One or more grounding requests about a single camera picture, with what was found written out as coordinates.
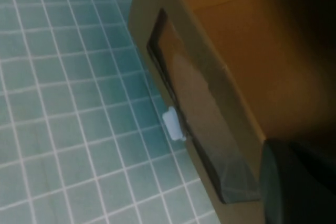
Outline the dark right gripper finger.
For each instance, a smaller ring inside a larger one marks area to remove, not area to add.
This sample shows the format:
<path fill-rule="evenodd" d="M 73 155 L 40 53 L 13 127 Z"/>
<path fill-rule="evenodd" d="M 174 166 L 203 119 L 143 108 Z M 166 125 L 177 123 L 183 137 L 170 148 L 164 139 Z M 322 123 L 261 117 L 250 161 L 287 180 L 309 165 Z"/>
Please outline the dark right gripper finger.
<path fill-rule="evenodd" d="M 335 223 L 335 158 L 318 149 L 265 140 L 259 186 L 266 223 Z"/>

